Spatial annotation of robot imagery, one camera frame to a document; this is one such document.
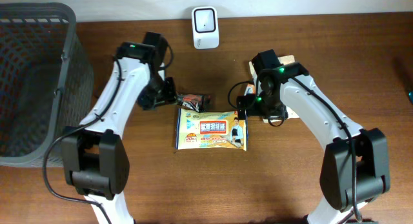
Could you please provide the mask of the yellow snack chip bag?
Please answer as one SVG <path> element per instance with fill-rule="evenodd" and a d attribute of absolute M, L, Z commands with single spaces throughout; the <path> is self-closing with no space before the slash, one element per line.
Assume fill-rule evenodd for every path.
<path fill-rule="evenodd" d="M 177 113 L 177 150 L 199 148 L 236 148 L 247 150 L 247 122 L 236 111 L 196 112 L 179 109 Z"/>

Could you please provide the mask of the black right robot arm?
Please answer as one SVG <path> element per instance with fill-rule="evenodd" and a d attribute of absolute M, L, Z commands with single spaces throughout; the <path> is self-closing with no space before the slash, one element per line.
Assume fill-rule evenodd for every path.
<path fill-rule="evenodd" d="M 319 177 L 323 197 L 303 222 L 346 223 L 354 218 L 361 223 L 361 208 L 390 190 L 384 133 L 367 130 L 340 111 L 301 63 L 282 63 L 267 50 L 258 53 L 250 66 L 256 91 L 237 98 L 239 119 L 259 116 L 279 127 L 291 109 L 323 149 Z"/>

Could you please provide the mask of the small orange juice carton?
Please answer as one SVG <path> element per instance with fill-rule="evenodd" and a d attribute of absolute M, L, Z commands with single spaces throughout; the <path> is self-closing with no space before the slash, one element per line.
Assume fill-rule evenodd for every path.
<path fill-rule="evenodd" d="M 256 87 L 255 87 L 255 85 L 249 83 L 249 84 L 246 86 L 244 95 L 247 95 L 247 94 L 255 94 L 255 93 L 256 93 Z"/>

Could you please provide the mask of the beige kraft paper pouch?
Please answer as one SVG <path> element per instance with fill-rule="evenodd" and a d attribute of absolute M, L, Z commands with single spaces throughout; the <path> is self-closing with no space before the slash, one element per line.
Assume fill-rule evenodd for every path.
<path fill-rule="evenodd" d="M 293 55 L 281 56 L 281 57 L 278 57 L 278 60 L 282 65 L 287 65 L 287 64 L 291 64 L 291 63 L 295 62 L 295 58 L 294 58 Z M 257 85 L 257 81 L 256 81 L 257 72 L 255 71 L 255 68 L 254 68 L 251 61 L 248 62 L 248 66 L 249 66 L 249 69 L 250 69 L 250 74 L 252 76 L 253 83 L 256 87 L 256 92 L 260 91 L 260 89 L 258 89 L 258 85 Z M 299 118 L 299 116 L 290 107 L 287 107 L 287 114 L 288 114 L 287 119 L 298 119 Z"/>

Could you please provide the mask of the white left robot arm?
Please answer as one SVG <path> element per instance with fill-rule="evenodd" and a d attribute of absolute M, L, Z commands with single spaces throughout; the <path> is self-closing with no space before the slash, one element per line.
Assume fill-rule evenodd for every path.
<path fill-rule="evenodd" d="M 66 183 L 82 196 L 79 202 L 92 206 L 99 223 L 135 223 L 124 194 L 130 163 L 122 137 L 134 105 L 153 110 L 176 102 L 174 81 L 165 75 L 169 51 L 166 38 L 154 32 L 142 43 L 122 43 L 93 109 L 58 141 Z"/>

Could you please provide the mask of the teal mouthwash bottle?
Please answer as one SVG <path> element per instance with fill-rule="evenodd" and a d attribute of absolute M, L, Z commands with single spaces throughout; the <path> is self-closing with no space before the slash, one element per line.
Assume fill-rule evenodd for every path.
<path fill-rule="evenodd" d="M 410 101 L 411 104 L 413 104 L 413 91 L 409 90 L 407 92 L 408 100 Z"/>

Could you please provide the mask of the black red snack packet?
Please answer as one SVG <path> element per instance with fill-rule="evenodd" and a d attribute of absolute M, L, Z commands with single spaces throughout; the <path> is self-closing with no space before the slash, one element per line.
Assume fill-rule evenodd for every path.
<path fill-rule="evenodd" d="M 206 112 L 211 102 L 210 95 L 204 94 L 177 94 L 176 103 L 198 113 Z"/>

